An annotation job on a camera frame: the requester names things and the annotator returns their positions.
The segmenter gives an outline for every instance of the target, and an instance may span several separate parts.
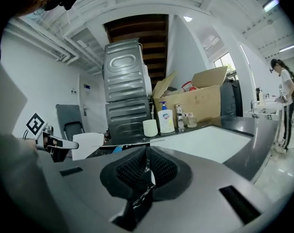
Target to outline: white door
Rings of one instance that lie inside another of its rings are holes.
[[[108,129],[102,74],[79,74],[79,105],[86,133],[105,133]]]

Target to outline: hand soap bottle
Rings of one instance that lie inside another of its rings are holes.
[[[162,110],[157,113],[158,121],[160,124],[160,132],[161,133],[170,133],[175,131],[174,122],[173,122],[173,111],[168,110],[165,106],[165,101],[162,103]]]

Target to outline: door handle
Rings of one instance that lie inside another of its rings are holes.
[[[84,112],[84,116],[86,117],[86,111],[87,111],[88,109],[85,107],[85,104],[83,105],[83,112]]]

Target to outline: white chair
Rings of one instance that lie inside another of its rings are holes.
[[[104,144],[104,134],[101,133],[83,133],[75,134],[73,141],[79,144],[79,148],[72,150],[72,160],[82,160],[87,158],[90,154]]]

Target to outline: wooden ceiling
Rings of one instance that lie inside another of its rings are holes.
[[[142,58],[151,84],[165,78],[168,45],[168,15],[125,17],[105,24],[110,43],[139,38]]]

